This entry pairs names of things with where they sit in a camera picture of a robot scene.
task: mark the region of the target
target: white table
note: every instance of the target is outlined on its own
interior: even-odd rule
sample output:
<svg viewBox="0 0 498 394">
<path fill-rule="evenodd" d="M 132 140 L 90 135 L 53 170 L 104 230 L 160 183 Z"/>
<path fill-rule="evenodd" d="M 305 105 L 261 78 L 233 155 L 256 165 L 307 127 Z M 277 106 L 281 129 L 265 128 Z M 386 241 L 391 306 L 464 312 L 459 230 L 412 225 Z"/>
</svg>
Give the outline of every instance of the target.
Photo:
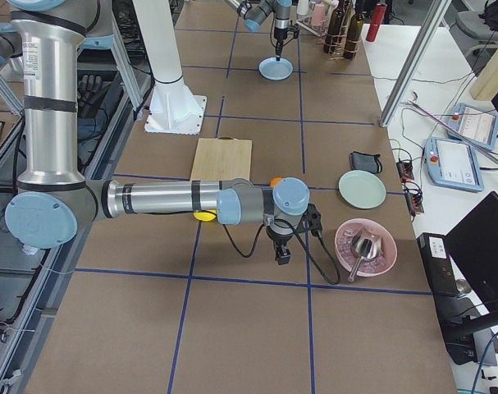
<svg viewBox="0 0 498 394">
<path fill-rule="evenodd" d="M 368 57 L 369 66 L 374 77 L 384 77 L 395 79 L 404 64 L 414 39 L 418 33 L 418 26 L 383 25 L 380 28 L 377 39 L 373 43 L 365 41 L 368 25 L 363 29 L 363 42 Z M 448 29 L 438 28 L 425 56 L 423 57 L 414 79 L 445 81 L 466 76 L 471 71 L 464 55 L 460 52 L 455 41 L 451 37 Z M 436 114 L 450 113 L 448 104 L 451 99 L 459 93 L 467 84 L 470 86 L 475 79 L 472 75 L 448 84 L 437 84 L 413 81 L 405 95 L 405 99 L 413 97 L 412 92 L 418 94 L 418 103 L 428 111 Z M 375 79 L 380 106 L 383 108 L 387 97 L 390 94 L 395 82 L 393 80 Z M 475 101 L 469 94 L 468 88 L 460 96 L 460 103 L 469 103 L 484 110 L 492 109 L 491 102 Z M 388 126 L 389 136 L 401 143 L 401 148 L 408 150 L 413 158 L 421 156 L 422 150 L 407 141 L 402 136 L 401 106 L 398 108 L 393 121 Z M 416 143 L 424 146 L 427 137 L 435 127 L 435 121 L 420 116 L 410 110 L 404 111 L 405 135 Z M 446 132 L 438 126 L 434 136 L 445 137 Z M 398 144 L 392 140 L 391 145 L 397 148 Z M 498 153 L 498 139 L 496 141 L 495 152 Z M 481 167 L 495 167 L 496 165 L 477 154 Z M 418 215 L 413 222 L 415 236 L 422 232 L 436 232 L 446 234 L 454 227 L 474 206 L 476 206 L 490 191 L 498 193 L 498 171 L 482 172 L 485 190 L 481 193 L 470 193 L 467 191 L 453 190 L 450 188 L 435 186 L 425 170 L 420 171 L 420 160 L 413 162 L 416 182 L 423 189 L 423 207 L 425 214 Z M 460 272 L 455 268 L 455 275 L 461 277 Z M 473 303 L 479 304 L 480 300 L 475 296 L 470 296 Z M 477 364 L 469 363 L 457 366 L 451 362 L 455 380 L 458 388 L 471 388 L 473 378 L 477 369 Z M 496 375 L 498 377 L 498 367 L 486 368 L 486 375 Z M 477 389 L 481 392 L 489 392 L 490 386 L 498 387 L 498 379 L 491 382 L 483 379 L 478 380 Z"/>
</svg>

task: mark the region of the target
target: pink bowl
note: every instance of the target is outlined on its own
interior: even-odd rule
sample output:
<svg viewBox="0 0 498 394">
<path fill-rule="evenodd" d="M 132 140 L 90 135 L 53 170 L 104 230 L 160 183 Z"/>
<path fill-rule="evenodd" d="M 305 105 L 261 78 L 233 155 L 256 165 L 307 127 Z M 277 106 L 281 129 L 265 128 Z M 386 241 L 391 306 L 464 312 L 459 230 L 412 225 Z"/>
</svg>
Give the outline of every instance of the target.
<svg viewBox="0 0 498 394">
<path fill-rule="evenodd" d="M 350 252 L 350 240 L 353 234 L 356 234 L 363 227 L 372 234 L 381 236 L 382 254 L 370 262 L 362 262 L 357 275 L 360 277 L 375 277 L 376 275 L 386 273 L 395 265 L 398 254 L 396 243 L 388 230 L 369 219 L 351 219 L 343 223 L 336 230 L 334 240 L 336 257 L 340 260 L 341 265 L 350 272 L 356 261 L 356 258 Z"/>
</svg>

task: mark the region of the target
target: orange ball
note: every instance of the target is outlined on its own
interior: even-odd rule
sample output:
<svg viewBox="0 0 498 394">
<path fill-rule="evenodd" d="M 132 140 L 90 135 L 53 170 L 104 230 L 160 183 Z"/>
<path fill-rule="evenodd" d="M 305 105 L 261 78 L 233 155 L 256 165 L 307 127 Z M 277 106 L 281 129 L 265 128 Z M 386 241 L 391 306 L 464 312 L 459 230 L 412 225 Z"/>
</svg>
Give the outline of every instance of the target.
<svg viewBox="0 0 498 394">
<path fill-rule="evenodd" d="M 271 187 L 275 187 L 279 181 L 281 181 L 283 178 L 280 178 L 280 177 L 276 177 L 276 178 L 272 178 L 272 181 L 271 181 Z"/>
</svg>

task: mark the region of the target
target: white bottle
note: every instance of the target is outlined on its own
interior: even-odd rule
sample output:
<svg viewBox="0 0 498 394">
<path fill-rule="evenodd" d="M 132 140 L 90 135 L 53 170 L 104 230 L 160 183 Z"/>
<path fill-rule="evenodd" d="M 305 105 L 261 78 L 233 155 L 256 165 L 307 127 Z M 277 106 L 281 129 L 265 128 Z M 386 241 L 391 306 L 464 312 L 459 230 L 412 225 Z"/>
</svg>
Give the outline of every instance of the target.
<svg viewBox="0 0 498 394">
<path fill-rule="evenodd" d="M 308 17 L 308 0 L 298 0 L 296 7 L 296 19 L 302 21 Z"/>
</svg>

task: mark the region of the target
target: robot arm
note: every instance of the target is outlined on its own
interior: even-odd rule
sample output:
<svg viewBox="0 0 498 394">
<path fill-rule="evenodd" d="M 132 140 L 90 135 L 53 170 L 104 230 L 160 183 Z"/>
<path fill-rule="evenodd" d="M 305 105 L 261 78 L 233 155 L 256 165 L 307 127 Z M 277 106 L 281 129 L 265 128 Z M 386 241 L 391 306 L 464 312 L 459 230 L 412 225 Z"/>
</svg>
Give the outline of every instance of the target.
<svg viewBox="0 0 498 394">
<path fill-rule="evenodd" d="M 267 17 L 274 12 L 273 35 L 276 40 L 277 60 L 280 60 L 289 31 L 294 33 L 295 38 L 298 36 L 298 26 L 291 26 L 289 21 L 292 0 L 262 0 L 257 7 L 253 7 L 249 0 L 242 2 L 239 0 L 226 0 L 226 2 L 244 19 L 245 26 L 252 32 L 258 31 Z"/>
<path fill-rule="evenodd" d="M 246 15 L 263 22 L 273 10 L 280 21 L 288 20 L 290 7 L 282 9 L 277 0 L 272 1 L 248 9 Z M 101 218 L 216 209 L 222 224 L 263 223 L 274 242 L 276 259 L 288 261 L 286 242 L 308 208 L 308 188 L 300 180 L 286 178 L 274 189 L 245 180 L 143 185 L 86 181 L 76 161 L 76 53 L 88 30 L 111 20 L 110 0 L 9 3 L 12 24 L 22 37 L 28 162 L 17 179 L 20 193 L 5 212 L 15 237 L 47 249 L 68 242 Z"/>
</svg>

